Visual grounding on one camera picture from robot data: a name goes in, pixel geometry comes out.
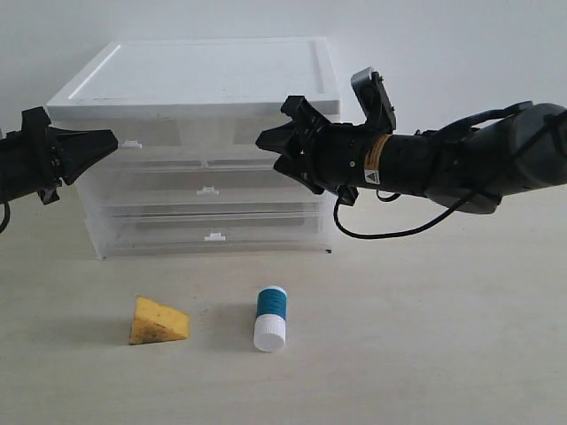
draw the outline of white bottle cap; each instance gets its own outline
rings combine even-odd
[[[285,320],[277,314],[262,314],[254,325],[254,346],[261,352],[276,352],[285,345]]]

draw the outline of yellow sponge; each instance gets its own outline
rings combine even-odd
[[[136,299],[130,345],[165,343],[189,338],[189,315],[148,298]]]

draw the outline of black cable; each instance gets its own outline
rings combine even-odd
[[[536,131],[532,135],[532,137],[530,137],[526,141],[526,143],[524,143],[516,152],[514,152],[514,154],[509,158],[507,163],[502,168],[497,170],[489,179],[487,179],[484,183],[478,185],[475,189],[473,189],[471,192],[469,192],[468,195],[465,195],[464,197],[462,197],[461,199],[456,201],[453,205],[451,205],[451,207],[447,208],[447,210],[444,211],[442,214],[438,215],[433,220],[423,224],[422,226],[420,226],[418,228],[411,228],[409,230],[403,230],[403,231],[400,231],[400,232],[382,233],[382,234],[376,234],[376,235],[361,235],[361,234],[358,234],[358,233],[351,232],[350,230],[347,230],[346,228],[344,228],[343,225],[340,224],[340,220],[338,219],[338,208],[340,207],[340,198],[337,199],[337,202],[335,203],[335,208],[333,210],[333,219],[335,221],[335,224],[337,225],[337,228],[341,232],[343,232],[345,235],[353,237],[355,239],[363,239],[363,240],[391,239],[391,238],[394,238],[394,237],[405,237],[405,236],[412,236],[412,235],[417,235],[418,233],[422,233],[425,230],[428,230],[428,229],[432,228],[433,226],[436,226],[441,221],[446,219],[449,215],[451,215],[452,213],[457,211],[459,208],[461,208],[463,205],[467,204],[473,197],[475,197],[484,188],[486,188],[488,185],[490,185],[492,182],[494,182],[498,177],[500,177],[500,175],[502,173],[504,173],[506,171],[506,169],[509,166],[511,166],[519,157],[521,157],[529,149],[531,149],[531,147],[536,142],[538,142],[540,137],[542,137],[544,134],[546,134],[547,132],[549,132],[553,128],[559,127],[565,120],[567,120],[567,111],[563,111],[560,114],[553,117],[552,119],[550,119],[545,126],[543,126],[538,131]]]
[[[400,193],[392,193],[389,197],[383,197],[380,195],[380,190],[376,191],[376,197],[382,202],[393,202],[399,197],[401,197]]]
[[[10,222],[10,206],[7,202],[4,202],[4,219],[0,223],[0,233],[4,232],[8,227],[8,223]]]

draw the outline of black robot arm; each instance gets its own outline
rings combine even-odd
[[[395,135],[394,109],[372,68],[352,78],[367,117],[360,125],[331,123],[304,97],[290,96],[282,112],[291,122],[264,131],[256,144],[281,154],[275,170],[315,194],[337,195],[335,222],[362,239],[420,233],[454,211],[494,213],[503,197],[567,183],[567,111],[522,102],[481,112],[439,130]],[[478,128],[489,120],[496,120]],[[357,235],[338,222],[338,207],[354,205],[358,188],[429,198],[448,210],[420,228]]]
[[[44,205],[59,200],[57,188],[71,185],[90,166],[118,149],[110,130],[69,131],[50,126],[43,108],[22,113],[21,130],[0,138],[0,205],[10,220],[8,203],[37,193]]]

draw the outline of white plastic box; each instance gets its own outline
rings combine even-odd
[[[255,146],[304,95],[338,120],[322,38],[114,42],[47,104],[54,124],[110,128],[120,148],[77,182],[99,258],[330,249],[331,204]]]

